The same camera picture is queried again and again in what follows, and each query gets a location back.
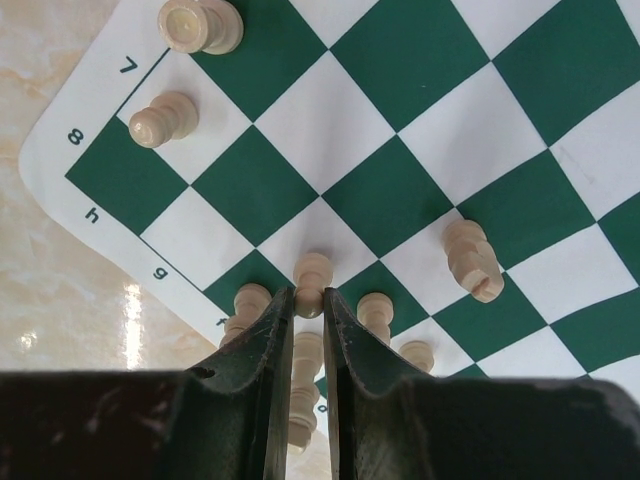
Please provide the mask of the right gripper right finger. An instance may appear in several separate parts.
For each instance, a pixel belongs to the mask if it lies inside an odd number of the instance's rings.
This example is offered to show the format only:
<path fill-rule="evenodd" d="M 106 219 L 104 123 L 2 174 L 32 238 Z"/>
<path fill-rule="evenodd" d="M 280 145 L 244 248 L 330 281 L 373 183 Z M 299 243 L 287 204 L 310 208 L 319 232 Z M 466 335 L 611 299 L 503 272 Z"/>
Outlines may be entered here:
<path fill-rule="evenodd" d="M 635 479 L 639 407 L 589 379 L 437 378 L 324 294 L 336 479 Z"/>

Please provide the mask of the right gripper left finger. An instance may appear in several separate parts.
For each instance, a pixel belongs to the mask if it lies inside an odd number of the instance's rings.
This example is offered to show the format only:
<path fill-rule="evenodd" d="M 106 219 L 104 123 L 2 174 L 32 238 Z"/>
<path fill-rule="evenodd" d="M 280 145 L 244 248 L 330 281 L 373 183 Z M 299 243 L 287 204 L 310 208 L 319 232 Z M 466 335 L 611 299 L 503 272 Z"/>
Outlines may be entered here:
<path fill-rule="evenodd" d="M 294 293 L 185 370 L 5 371 L 5 479 L 281 479 Z"/>

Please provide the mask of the light pawn chess piece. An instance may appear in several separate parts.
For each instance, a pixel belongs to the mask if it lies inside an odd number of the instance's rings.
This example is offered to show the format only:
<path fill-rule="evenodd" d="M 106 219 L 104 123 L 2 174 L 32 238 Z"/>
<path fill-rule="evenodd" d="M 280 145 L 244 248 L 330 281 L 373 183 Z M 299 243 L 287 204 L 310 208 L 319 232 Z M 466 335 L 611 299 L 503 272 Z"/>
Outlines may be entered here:
<path fill-rule="evenodd" d="M 293 278 L 295 313 L 305 319 L 313 319 L 323 311 L 324 290 L 333 280 L 333 265 L 320 253 L 307 253 L 294 266 Z"/>

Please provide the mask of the green white chess mat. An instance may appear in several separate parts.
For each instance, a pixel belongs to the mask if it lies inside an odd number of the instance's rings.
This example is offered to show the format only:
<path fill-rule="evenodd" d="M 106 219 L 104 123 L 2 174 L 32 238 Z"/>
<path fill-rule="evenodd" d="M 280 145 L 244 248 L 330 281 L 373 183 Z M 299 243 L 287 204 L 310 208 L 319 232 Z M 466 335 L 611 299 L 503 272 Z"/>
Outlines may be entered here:
<path fill-rule="evenodd" d="M 635 1 L 239 1 L 226 55 L 122 1 L 28 135 L 43 210 L 212 342 L 328 257 L 437 376 L 639 393 Z"/>

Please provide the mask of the light rook chess piece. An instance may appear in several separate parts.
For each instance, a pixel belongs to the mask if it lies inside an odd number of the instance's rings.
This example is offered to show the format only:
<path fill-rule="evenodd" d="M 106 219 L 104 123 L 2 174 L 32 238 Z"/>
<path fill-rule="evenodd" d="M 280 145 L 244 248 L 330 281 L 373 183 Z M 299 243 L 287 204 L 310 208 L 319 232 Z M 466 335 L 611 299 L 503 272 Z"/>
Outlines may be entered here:
<path fill-rule="evenodd" d="M 229 1 L 167 1 L 157 17 L 159 32 L 172 50 L 224 55 L 244 36 L 239 11 Z"/>

